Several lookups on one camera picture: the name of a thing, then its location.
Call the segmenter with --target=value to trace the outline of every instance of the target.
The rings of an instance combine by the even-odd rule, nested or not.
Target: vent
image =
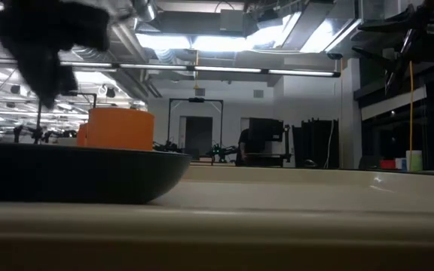
[[[263,90],[254,90],[254,98],[262,99],[264,98]]]
[[[195,89],[195,96],[204,97],[205,96],[205,89],[203,89],[203,88]]]

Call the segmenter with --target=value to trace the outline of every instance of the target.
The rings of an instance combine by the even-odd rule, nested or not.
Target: white pillar
[[[360,88],[359,59],[349,59],[343,71],[343,88],[339,120],[339,140],[342,169],[358,169],[362,156],[361,110],[354,100],[354,91]]]

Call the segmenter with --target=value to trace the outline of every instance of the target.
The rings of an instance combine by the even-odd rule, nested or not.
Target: desk
[[[21,266],[434,269],[434,176],[191,166],[146,206],[0,203],[0,270]]]

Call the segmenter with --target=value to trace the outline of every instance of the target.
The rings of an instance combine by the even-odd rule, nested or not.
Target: metal frame
[[[197,102],[197,100],[194,100],[195,98],[188,98],[188,99],[169,99],[169,117],[167,120],[167,141],[170,140],[170,118],[172,117],[172,102],[173,101],[187,101],[187,102]],[[222,146],[222,127],[224,123],[224,100],[219,99],[201,99],[198,100],[199,102],[220,102],[221,104],[221,111],[220,111],[220,146]]]
[[[93,97],[93,108],[96,108],[96,98],[97,95],[95,93],[77,93],[77,95],[82,96],[92,96]],[[39,131],[41,129],[41,111],[43,109],[43,106],[41,104],[41,101],[38,101],[38,115],[36,117],[36,130]],[[35,144],[38,144],[39,138],[35,139]]]

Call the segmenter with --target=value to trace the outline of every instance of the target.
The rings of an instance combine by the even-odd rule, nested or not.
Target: orange container
[[[154,116],[125,108],[93,108],[87,124],[88,147],[153,150]]]
[[[84,147],[87,145],[87,125],[88,123],[80,124],[80,129],[78,129],[78,134],[76,135],[76,145],[79,147]]]

